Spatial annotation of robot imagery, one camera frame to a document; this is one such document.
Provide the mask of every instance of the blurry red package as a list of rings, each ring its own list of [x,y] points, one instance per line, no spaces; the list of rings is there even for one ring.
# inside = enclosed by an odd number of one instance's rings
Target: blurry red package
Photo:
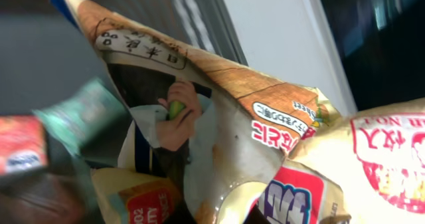
[[[43,125],[34,116],[0,117],[0,175],[47,165]]]

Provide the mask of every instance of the teal plastic bag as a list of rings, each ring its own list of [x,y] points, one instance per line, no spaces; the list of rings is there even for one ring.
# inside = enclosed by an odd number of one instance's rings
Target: teal plastic bag
[[[47,131],[65,145],[72,155],[101,129],[126,112],[120,101],[96,78],[72,98],[44,110],[33,111]]]

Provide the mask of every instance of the green object in hand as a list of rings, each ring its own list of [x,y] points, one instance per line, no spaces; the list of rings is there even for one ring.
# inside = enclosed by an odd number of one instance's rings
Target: green object in hand
[[[172,101],[169,110],[170,120],[175,119],[183,109],[185,109],[185,105],[182,102]]]

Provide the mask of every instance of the red package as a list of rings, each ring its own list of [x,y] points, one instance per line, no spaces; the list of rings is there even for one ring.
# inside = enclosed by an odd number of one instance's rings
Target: red package
[[[0,118],[0,175],[47,165],[43,125],[34,116]]]

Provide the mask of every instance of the hand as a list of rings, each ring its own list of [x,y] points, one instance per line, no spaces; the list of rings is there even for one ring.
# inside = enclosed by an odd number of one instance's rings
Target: hand
[[[192,82],[186,80],[178,80],[168,89],[167,100],[160,98],[158,102],[167,110],[172,101],[183,103],[187,109],[192,110],[195,117],[198,118],[202,114],[201,104],[199,103],[195,87]]]
[[[157,138],[162,148],[177,151],[195,133],[195,113],[185,108],[174,120],[156,124]]]

